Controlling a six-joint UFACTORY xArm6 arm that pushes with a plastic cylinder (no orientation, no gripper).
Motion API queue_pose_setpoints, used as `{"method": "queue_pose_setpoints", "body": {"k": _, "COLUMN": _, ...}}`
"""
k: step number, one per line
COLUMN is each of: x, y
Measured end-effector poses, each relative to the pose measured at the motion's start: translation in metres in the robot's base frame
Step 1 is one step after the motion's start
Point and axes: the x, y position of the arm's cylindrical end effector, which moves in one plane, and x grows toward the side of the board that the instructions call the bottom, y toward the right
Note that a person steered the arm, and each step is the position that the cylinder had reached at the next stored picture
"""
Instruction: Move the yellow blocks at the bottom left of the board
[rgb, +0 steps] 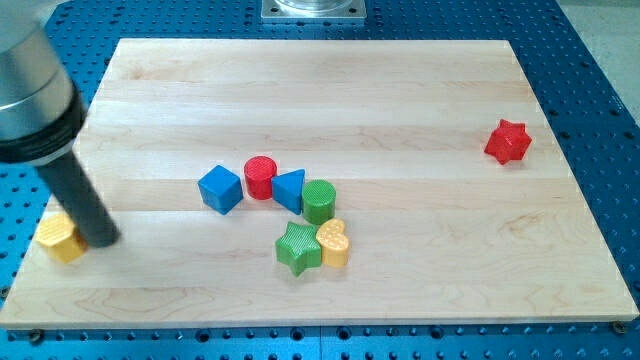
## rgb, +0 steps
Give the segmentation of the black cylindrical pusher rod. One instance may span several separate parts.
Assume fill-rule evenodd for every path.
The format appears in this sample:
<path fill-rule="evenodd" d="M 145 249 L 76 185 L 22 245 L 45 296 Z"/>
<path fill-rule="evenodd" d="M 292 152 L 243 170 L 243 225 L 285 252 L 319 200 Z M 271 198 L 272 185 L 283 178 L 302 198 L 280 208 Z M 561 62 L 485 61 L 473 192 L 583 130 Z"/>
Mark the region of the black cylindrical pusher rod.
<path fill-rule="evenodd" d="M 108 247 L 118 240 L 116 223 L 72 151 L 36 171 L 91 247 Z"/>

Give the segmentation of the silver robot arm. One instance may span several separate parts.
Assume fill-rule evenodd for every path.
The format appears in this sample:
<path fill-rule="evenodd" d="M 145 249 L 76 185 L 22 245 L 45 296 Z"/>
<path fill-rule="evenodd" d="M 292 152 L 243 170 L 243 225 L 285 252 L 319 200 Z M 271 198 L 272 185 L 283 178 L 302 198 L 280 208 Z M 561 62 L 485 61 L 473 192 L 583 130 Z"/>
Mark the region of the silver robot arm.
<path fill-rule="evenodd" d="M 1 161 L 35 167 L 88 244 L 107 247 L 119 230 L 72 150 L 87 110 L 40 20 L 55 4 L 1 3 Z"/>

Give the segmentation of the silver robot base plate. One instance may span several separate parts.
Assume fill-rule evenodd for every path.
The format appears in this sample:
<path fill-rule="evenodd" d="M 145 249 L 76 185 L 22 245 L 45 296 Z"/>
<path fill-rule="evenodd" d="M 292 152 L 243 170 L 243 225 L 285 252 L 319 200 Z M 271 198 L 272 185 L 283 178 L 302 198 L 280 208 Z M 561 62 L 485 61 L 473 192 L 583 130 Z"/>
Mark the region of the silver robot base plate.
<path fill-rule="evenodd" d="M 362 23 L 367 18 L 364 0 L 262 0 L 264 23 Z"/>

